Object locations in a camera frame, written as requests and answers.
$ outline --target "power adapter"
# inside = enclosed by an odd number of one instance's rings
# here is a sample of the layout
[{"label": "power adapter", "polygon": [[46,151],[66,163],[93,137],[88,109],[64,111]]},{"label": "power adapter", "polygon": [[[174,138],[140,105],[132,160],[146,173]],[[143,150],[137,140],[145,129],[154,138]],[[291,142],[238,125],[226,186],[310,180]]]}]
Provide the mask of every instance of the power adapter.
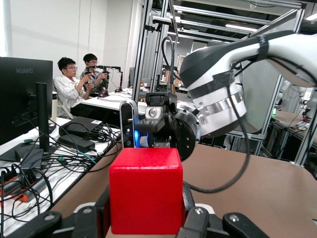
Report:
[{"label": "power adapter", "polygon": [[80,152],[86,153],[88,151],[91,151],[92,149],[95,148],[95,143],[90,141],[90,140],[86,140],[83,139],[77,135],[73,135],[73,134],[69,134],[69,135],[63,135],[60,138],[58,138],[58,141],[63,144],[63,145],[67,145],[69,147],[72,148],[77,148]]}]

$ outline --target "red block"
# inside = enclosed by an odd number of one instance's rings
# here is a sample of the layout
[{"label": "red block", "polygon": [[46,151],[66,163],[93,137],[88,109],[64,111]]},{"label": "red block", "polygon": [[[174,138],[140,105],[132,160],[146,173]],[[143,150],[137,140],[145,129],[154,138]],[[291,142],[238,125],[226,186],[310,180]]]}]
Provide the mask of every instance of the red block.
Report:
[{"label": "red block", "polygon": [[114,234],[177,234],[183,225],[183,168],[175,148],[125,148],[109,169]]}]

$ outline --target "white table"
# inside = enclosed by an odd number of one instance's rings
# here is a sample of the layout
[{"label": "white table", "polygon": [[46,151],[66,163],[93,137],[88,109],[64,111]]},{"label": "white table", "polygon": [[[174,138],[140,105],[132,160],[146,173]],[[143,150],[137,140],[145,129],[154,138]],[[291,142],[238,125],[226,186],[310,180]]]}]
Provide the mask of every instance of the white table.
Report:
[{"label": "white table", "polygon": [[[67,123],[68,121],[70,121],[70,120],[57,118],[58,125],[63,125],[65,123]],[[113,129],[113,131],[120,133],[119,129]],[[13,148],[15,145],[17,145],[19,143],[23,143],[24,139],[36,140],[38,136],[39,136],[38,131],[36,129],[33,129],[33,130],[29,131],[27,134],[19,136],[18,138],[14,139],[12,141],[9,141],[4,145],[1,145],[0,146],[0,154],[3,154],[4,152]],[[50,134],[50,136],[53,138],[56,138],[56,139],[59,137],[58,126]],[[106,142],[106,143],[96,142],[95,149],[97,152],[87,152],[86,154],[87,155],[97,155],[97,153],[101,154],[109,146],[110,146],[110,143],[108,143],[108,142]],[[62,149],[62,148],[56,150],[55,153],[59,154],[61,156],[76,154],[75,152],[70,152],[70,151],[67,151],[67,150]],[[0,161],[1,167],[8,167],[8,166],[11,166],[12,164],[13,164],[12,162]],[[70,189],[82,177],[82,172],[84,171],[84,168],[79,167],[78,164],[79,164],[79,162],[77,163],[77,161],[76,161],[74,163],[74,165],[72,164],[73,166],[70,167],[74,171],[70,171],[68,169],[61,169],[61,166],[48,169],[46,176],[49,177],[50,185],[53,188],[53,203],[58,201],[61,197],[63,197],[65,195],[65,193],[67,193],[68,189]],[[49,199],[49,191],[48,191],[47,187],[40,193],[40,195],[42,197]],[[45,201],[44,199],[41,199],[41,198],[39,199],[39,201],[42,202],[40,204],[40,212],[47,211],[50,207],[50,202]],[[11,215],[13,203],[14,203],[14,199],[9,199],[9,200],[4,202],[4,213],[5,214]],[[18,214],[18,213],[21,213],[23,211],[26,211],[29,206],[33,206],[34,204],[36,204],[36,199],[33,199],[30,202],[17,201],[15,203],[15,206],[14,206],[14,214]],[[33,208],[31,211],[29,211],[24,216],[19,217],[19,219],[23,220],[23,221],[30,221],[36,216],[37,216],[37,207]],[[15,231],[16,229],[18,229],[19,227],[21,227],[22,225],[25,224],[24,222],[19,222],[13,218],[8,218],[8,216],[5,216],[4,220],[5,220],[5,222],[4,222],[4,235],[5,236],[7,236],[8,234],[12,233],[13,231]]]},{"label": "white table", "polygon": [[[123,92],[120,92],[120,93],[111,92],[109,93],[108,97],[90,98],[81,103],[85,105],[93,106],[93,107],[99,107],[99,108],[105,108],[105,109],[118,111],[120,109],[121,102],[131,98],[132,98],[132,88],[125,88],[123,89]],[[147,107],[146,103],[138,102],[138,110],[140,115],[145,114],[146,107]]]}]

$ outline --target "computer monitor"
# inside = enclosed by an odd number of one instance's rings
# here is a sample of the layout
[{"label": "computer monitor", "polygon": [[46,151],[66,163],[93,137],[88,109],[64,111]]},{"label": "computer monitor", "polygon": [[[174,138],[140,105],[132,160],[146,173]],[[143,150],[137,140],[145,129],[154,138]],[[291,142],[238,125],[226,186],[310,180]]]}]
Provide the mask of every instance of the computer monitor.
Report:
[{"label": "computer monitor", "polygon": [[50,118],[53,62],[0,57],[0,145],[38,126],[38,82],[46,84],[47,113]]}]

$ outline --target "person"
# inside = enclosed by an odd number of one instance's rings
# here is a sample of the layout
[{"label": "person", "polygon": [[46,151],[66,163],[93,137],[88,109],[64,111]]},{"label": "person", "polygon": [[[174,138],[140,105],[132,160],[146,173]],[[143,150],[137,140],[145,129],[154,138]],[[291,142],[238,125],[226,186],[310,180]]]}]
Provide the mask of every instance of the person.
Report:
[{"label": "person", "polygon": [[[83,58],[86,67],[96,66],[98,64],[98,59],[94,54],[86,54]],[[94,84],[94,88],[91,93],[102,93],[104,88],[106,88],[106,78],[107,73],[101,73],[94,68],[88,68],[89,70],[85,70],[81,73],[80,79],[82,79],[87,72],[90,72],[90,81]]]},{"label": "person", "polygon": [[70,58],[63,57],[58,61],[58,68],[62,72],[62,76],[54,80],[54,87],[57,91],[59,99],[63,105],[70,110],[74,116],[86,117],[96,120],[106,121],[106,115],[81,104],[87,100],[94,88],[93,83],[87,84],[87,91],[84,89],[84,84],[87,83],[92,75],[89,73],[83,76],[80,80],[76,78],[77,67],[76,62]]}]

